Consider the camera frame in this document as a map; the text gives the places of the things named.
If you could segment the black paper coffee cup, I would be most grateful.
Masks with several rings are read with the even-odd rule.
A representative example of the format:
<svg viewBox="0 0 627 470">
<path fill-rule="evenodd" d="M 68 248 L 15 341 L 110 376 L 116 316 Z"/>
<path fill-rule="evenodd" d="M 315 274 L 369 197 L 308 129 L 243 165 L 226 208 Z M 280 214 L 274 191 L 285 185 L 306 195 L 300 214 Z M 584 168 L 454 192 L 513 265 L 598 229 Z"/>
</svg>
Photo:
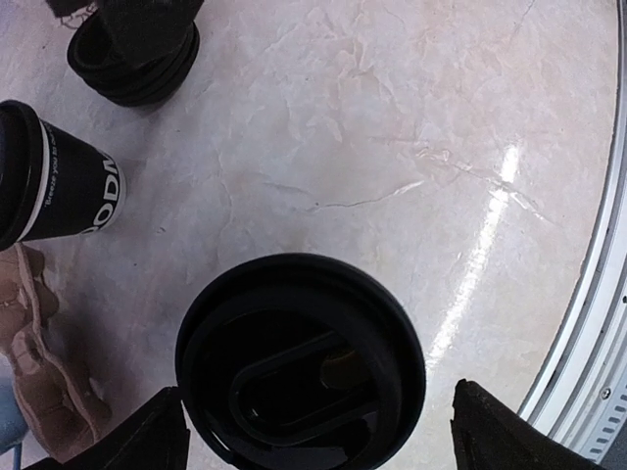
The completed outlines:
<svg viewBox="0 0 627 470">
<path fill-rule="evenodd" d="M 99 231 L 119 216 L 125 195 L 122 170 L 109 155 L 23 102 L 1 103 L 3 251 Z"/>
</svg>

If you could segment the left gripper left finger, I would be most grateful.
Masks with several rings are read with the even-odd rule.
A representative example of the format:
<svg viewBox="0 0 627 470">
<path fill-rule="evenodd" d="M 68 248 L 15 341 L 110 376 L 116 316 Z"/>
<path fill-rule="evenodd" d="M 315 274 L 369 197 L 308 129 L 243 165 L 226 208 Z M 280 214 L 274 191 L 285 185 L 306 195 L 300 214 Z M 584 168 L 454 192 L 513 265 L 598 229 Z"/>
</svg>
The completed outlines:
<svg viewBox="0 0 627 470">
<path fill-rule="evenodd" d="M 156 393 L 102 441 L 66 463 L 52 457 L 39 470 L 185 470 L 190 430 L 177 387 Z"/>
</svg>

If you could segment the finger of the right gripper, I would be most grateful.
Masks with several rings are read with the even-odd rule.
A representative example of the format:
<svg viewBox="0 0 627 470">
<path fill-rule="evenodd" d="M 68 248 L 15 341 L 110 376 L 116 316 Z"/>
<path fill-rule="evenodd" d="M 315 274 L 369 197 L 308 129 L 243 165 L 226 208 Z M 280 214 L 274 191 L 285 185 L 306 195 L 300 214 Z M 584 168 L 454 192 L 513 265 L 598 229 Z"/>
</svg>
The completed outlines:
<svg viewBox="0 0 627 470">
<path fill-rule="evenodd" d="M 182 44 L 203 3 L 193 0 L 95 1 L 68 47 L 73 69 L 138 69 Z"/>
</svg>

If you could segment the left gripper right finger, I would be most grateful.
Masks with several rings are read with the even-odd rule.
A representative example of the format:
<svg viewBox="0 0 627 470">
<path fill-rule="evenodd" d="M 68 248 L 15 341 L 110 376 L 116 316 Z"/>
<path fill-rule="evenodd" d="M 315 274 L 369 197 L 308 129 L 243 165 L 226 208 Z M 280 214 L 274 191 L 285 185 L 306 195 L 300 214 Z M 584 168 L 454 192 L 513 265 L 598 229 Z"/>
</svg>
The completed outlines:
<svg viewBox="0 0 627 470">
<path fill-rule="evenodd" d="M 474 381 L 455 388 L 451 429 L 458 469 L 598 469 L 546 437 Z"/>
</svg>

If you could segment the brown cardboard cup carrier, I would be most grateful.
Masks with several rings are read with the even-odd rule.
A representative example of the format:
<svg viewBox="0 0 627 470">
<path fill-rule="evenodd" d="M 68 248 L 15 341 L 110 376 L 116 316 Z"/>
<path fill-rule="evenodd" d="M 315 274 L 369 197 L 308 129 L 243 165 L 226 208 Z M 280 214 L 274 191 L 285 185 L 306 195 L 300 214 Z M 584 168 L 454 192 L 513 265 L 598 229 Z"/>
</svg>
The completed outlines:
<svg viewBox="0 0 627 470">
<path fill-rule="evenodd" d="M 46 340 L 59 302 L 43 270 L 43 254 L 21 243 L 1 253 L 1 354 L 11 364 L 26 424 L 65 463 L 103 437 L 111 410 L 92 387 L 84 358 L 54 352 Z"/>
</svg>

